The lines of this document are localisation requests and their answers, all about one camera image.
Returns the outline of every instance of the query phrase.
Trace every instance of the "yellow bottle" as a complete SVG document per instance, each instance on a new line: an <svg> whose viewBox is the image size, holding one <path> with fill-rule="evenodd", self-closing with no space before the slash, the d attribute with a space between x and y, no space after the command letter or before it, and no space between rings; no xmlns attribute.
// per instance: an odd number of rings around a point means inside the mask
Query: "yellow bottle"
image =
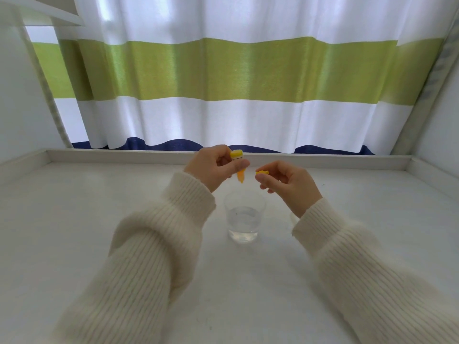
<svg viewBox="0 0 459 344"><path fill-rule="evenodd" d="M242 150L231 151L230 156L232 160L244 158L244 154ZM244 169L237 173L237 179L239 180L240 183L244 183L244 171L246 170Z"/></svg>

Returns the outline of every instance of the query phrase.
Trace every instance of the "hand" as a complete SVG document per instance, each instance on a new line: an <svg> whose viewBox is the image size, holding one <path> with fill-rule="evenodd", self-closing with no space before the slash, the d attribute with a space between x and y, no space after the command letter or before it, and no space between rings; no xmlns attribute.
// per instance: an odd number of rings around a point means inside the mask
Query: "hand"
<svg viewBox="0 0 459 344"><path fill-rule="evenodd" d="M230 152L231 149L226 145L200 149L183 171L200 180L213 192L232 174L250 165L247 159L231 161Z"/></svg>
<svg viewBox="0 0 459 344"><path fill-rule="evenodd" d="M259 167L256 171L268 170L268 174L256 174L261 189L277 193L296 217L301 218L322 195L306 169L284 161L276 161Z"/></svg>

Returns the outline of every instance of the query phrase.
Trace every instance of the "white tabletop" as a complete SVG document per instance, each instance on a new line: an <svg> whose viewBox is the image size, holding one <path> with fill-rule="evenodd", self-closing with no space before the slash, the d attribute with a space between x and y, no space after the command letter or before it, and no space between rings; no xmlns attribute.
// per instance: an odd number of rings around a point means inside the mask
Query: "white tabletop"
<svg viewBox="0 0 459 344"><path fill-rule="evenodd" d="M46 336L104 262L119 220L157 197L178 166L51 163L0 188L0 342ZM311 169L322 194L459 299L459 204L405 172ZM356 343L327 301L290 212L268 195L259 240L227 237L227 180L204 226L191 286L163 343Z"/></svg>

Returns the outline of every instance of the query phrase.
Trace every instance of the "transparent cup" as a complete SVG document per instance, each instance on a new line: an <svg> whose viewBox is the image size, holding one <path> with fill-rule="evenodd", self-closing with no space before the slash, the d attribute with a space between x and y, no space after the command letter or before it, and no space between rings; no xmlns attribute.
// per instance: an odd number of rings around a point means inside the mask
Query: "transparent cup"
<svg viewBox="0 0 459 344"><path fill-rule="evenodd" d="M238 190L224 200L228 234L236 243L251 243L258 236L266 201L256 192Z"/></svg>

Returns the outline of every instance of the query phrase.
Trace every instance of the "water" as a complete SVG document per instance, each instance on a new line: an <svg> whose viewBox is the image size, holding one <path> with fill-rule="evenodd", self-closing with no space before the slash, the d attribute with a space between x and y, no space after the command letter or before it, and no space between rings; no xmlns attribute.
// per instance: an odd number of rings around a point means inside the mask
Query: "water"
<svg viewBox="0 0 459 344"><path fill-rule="evenodd" d="M228 210L226 218L231 226L229 236L236 243L250 243L258 236L258 226L261 222L261 213L248 206L238 206Z"/></svg>

